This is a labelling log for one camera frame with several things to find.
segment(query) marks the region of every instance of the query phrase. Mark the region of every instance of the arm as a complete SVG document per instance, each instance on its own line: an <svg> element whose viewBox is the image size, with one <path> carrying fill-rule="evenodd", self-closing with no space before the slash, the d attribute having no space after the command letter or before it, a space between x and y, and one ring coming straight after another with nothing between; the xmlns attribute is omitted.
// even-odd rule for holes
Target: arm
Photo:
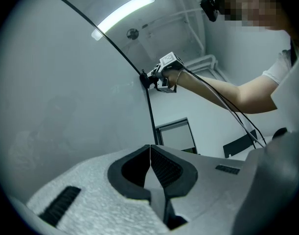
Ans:
<svg viewBox="0 0 299 235"><path fill-rule="evenodd" d="M176 70L168 70L163 75L168 77L170 86L173 87L178 74L179 72ZM201 78L235 104L243 113L255 114L276 109L271 99L271 93L277 88L277 83L266 76L260 76L241 86L235 86L211 78ZM177 84L212 103L224 107L218 98L201 81L189 73L182 72Z"/></svg>

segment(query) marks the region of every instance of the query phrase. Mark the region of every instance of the black slot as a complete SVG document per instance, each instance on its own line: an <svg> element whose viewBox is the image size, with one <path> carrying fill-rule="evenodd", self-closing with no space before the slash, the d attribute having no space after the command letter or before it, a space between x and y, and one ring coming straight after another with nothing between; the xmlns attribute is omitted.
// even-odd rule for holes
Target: black slot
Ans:
<svg viewBox="0 0 299 235"><path fill-rule="evenodd" d="M46 223L56 227L60 219L74 202L81 189L73 186L66 187L39 215Z"/></svg>
<svg viewBox="0 0 299 235"><path fill-rule="evenodd" d="M229 166L221 165L221 164L217 165L216 169L227 172L227 173L235 174L235 175L237 175L240 171L240 169L238 169L238 168L229 167Z"/></svg>

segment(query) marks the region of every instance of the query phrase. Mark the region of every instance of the hand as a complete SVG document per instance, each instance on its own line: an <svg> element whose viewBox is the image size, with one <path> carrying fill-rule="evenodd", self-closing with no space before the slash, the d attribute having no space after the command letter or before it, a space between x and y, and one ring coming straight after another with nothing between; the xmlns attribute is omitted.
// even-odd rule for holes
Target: hand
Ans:
<svg viewBox="0 0 299 235"><path fill-rule="evenodd" d="M176 85L179 73L179 70L166 70L162 73L162 75L169 80L169 88Z"/></svg>

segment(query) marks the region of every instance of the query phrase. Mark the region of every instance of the ceiling fixture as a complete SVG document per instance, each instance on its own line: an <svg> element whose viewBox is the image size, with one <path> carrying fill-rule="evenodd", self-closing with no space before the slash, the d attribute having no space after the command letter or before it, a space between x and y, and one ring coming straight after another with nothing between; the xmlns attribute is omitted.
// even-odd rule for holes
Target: ceiling fixture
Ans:
<svg viewBox="0 0 299 235"><path fill-rule="evenodd" d="M153 3L155 0L131 0L126 4L122 5L120 8L115 10L109 16L107 16L99 25L98 28L106 33L109 29L111 29L117 22L130 15L132 12ZM98 30L94 30L92 33L92 37L97 41L102 38L102 35Z"/></svg>
<svg viewBox="0 0 299 235"><path fill-rule="evenodd" d="M139 31L137 29L129 29L126 33L126 36L128 37L128 39L135 40L139 36Z"/></svg>

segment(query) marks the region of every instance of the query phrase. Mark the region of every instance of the bracelet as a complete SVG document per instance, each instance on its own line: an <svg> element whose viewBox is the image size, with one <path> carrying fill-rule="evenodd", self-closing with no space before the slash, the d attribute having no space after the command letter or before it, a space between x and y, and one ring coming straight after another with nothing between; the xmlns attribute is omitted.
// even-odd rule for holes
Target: bracelet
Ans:
<svg viewBox="0 0 299 235"><path fill-rule="evenodd" d="M177 81L175 82L175 85L178 84L179 76L180 76L180 74L181 74L182 71L183 71L183 70L181 70L181 71L179 72L179 75L178 75L178 77L177 77Z"/></svg>

